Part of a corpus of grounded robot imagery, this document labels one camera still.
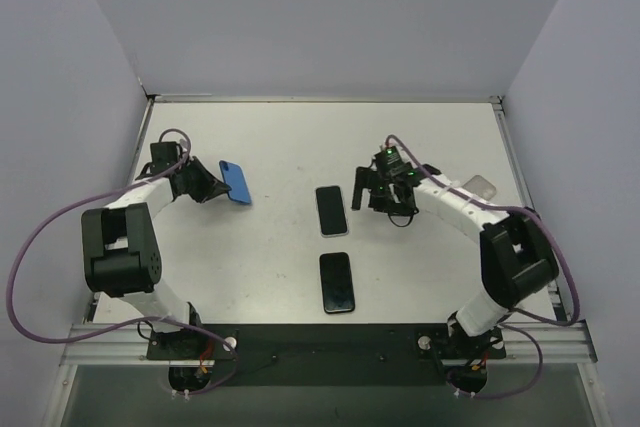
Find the black phone with blue back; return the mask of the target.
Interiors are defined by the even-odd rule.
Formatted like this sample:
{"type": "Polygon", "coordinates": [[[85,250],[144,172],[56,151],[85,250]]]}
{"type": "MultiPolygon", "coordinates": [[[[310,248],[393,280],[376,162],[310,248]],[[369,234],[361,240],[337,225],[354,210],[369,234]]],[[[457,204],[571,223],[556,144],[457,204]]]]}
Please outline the black phone with blue back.
{"type": "Polygon", "coordinates": [[[225,160],[219,161],[219,168],[224,183],[229,186],[228,198],[237,204],[251,205],[251,194],[242,168],[225,160]]]}

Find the clear phone case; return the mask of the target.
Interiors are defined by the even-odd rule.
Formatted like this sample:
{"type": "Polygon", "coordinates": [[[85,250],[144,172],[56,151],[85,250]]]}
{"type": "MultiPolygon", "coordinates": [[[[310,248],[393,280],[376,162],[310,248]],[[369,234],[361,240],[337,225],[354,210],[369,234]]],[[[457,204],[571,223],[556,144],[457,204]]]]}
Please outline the clear phone case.
{"type": "Polygon", "coordinates": [[[485,177],[476,174],[467,180],[462,188],[469,193],[484,199],[485,201],[491,201],[497,195],[496,186],[487,180],[485,177]]]}

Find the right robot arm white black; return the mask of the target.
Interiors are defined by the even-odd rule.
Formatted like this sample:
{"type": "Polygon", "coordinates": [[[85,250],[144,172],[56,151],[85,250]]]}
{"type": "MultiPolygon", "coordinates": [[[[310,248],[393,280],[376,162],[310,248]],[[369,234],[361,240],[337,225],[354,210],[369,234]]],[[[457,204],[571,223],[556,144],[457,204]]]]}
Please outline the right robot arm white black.
{"type": "Polygon", "coordinates": [[[501,210],[439,169],[412,165],[395,146],[381,148],[369,166],[356,168],[354,211],[361,208],[364,192],[375,212],[412,221],[427,211],[477,243],[481,288],[449,317],[451,337],[487,334],[559,275],[553,249],[531,211],[501,210]]]}

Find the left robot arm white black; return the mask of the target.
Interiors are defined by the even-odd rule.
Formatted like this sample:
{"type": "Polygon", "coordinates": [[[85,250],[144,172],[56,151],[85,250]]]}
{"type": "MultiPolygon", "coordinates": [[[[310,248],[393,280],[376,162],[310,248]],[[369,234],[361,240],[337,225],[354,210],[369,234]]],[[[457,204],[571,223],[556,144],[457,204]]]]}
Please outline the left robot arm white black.
{"type": "Polygon", "coordinates": [[[175,141],[150,146],[151,161],[137,183],[115,201],[81,216],[85,281],[94,293],[134,307],[183,358],[204,349],[205,334],[193,305],[162,279],[163,262],[153,219],[181,196],[202,204],[231,187],[175,141]]]}

